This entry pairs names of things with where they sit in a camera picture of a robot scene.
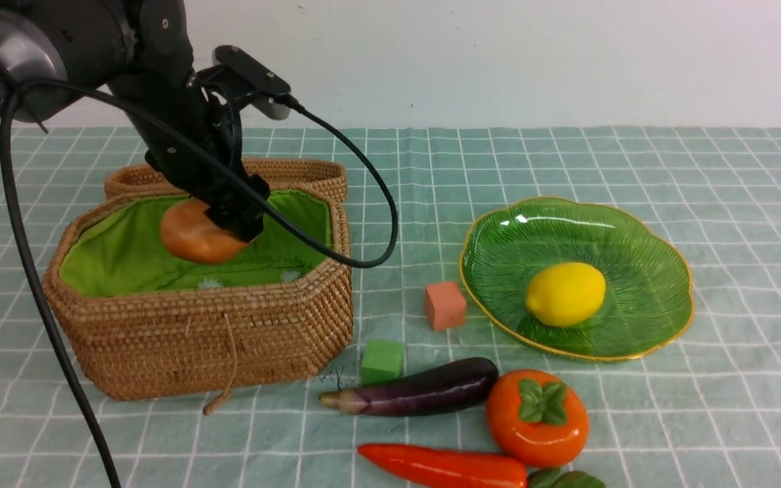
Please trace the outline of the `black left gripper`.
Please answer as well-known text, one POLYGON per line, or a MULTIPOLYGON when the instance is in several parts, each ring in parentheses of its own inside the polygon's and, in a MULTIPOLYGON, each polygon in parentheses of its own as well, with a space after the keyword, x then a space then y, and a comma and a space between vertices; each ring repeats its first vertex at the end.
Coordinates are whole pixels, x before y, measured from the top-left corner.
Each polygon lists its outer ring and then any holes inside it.
POLYGON ((208 99, 202 87, 192 69, 180 79, 133 72, 109 83, 112 95, 154 115, 179 135, 169 136, 148 121, 128 115, 148 146, 146 162, 171 185, 209 204, 204 214, 215 226, 250 243, 264 230, 264 207, 259 202, 270 197, 271 189, 261 176, 247 174, 245 184, 257 192, 258 198, 239 194, 229 179, 182 144, 182 140, 192 142, 221 163, 232 160, 235 139, 230 115, 219 102, 208 99))

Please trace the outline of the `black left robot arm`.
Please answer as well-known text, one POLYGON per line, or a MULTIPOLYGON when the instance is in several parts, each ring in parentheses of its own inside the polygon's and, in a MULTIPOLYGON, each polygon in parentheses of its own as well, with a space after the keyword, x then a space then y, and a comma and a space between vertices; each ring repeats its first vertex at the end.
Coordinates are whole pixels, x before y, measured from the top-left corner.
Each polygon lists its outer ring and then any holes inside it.
POLYGON ((146 163, 207 204, 207 216, 239 240, 264 228, 269 185, 248 175, 241 112, 273 105, 285 81, 235 46, 193 68, 182 1, 0 1, 0 119, 12 108, 43 123, 105 86, 146 144, 146 163))

